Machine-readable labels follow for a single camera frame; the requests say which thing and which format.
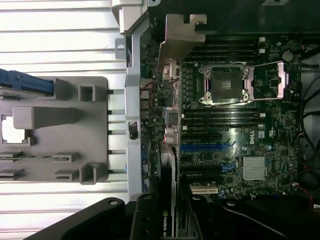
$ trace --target screw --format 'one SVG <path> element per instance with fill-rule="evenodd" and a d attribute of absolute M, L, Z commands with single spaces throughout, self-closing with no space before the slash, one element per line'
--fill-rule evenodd
<path fill-rule="evenodd" d="M 143 197 L 143 199 L 144 200 L 150 200 L 150 199 L 152 199 L 152 197 L 151 197 L 151 195 L 146 195 L 146 196 Z"/>
<path fill-rule="evenodd" d="M 227 201 L 226 204 L 230 207 L 234 207 L 236 205 L 234 201 Z"/>
<path fill-rule="evenodd" d="M 193 199 L 193 200 L 200 200 L 200 199 L 201 199 L 201 196 L 199 196 L 199 195 L 194 195 L 194 196 L 192 197 L 192 199 Z"/>
<path fill-rule="evenodd" d="M 109 204 L 110 204 L 110 205 L 117 205 L 118 202 L 117 202 L 117 201 L 110 201 Z"/>

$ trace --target silver heatsink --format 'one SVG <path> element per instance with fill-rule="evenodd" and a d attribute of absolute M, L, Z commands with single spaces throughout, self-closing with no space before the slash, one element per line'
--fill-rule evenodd
<path fill-rule="evenodd" d="M 244 156 L 242 177 L 246 181 L 266 180 L 267 169 L 264 156 Z"/>

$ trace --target motherboard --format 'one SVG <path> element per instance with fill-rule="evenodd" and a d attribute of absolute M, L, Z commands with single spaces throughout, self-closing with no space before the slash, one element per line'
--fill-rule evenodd
<path fill-rule="evenodd" d="M 159 145 L 175 150 L 178 175 L 212 198 L 295 192 L 301 60 L 288 36 L 206 38 L 173 76 L 156 71 L 159 45 L 141 59 L 140 117 L 146 136 L 144 191 Z"/>

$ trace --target blue pcie slot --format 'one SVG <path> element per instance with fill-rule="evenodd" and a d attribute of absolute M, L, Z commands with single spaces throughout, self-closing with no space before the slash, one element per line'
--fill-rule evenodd
<path fill-rule="evenodd" d="M 225 144 L 182 144 L 180 145 L 181 151 L 205 151 L 205 150 L 216 150 L 222 151 L 228 146 Z"/>
<path fill-rule="evenodd" d="M 54 83 L 19 71 L 0 69 L 0 86 L 17 91 L 54 94 Z"/>

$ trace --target motherboard connector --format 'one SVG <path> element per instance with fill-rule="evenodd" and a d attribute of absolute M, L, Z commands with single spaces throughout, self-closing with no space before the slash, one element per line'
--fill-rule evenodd
<path fill-rule="evenodd" d="M 190 186 L 193 194 L 218 194 L 219 189 L 216 186 Z"/>

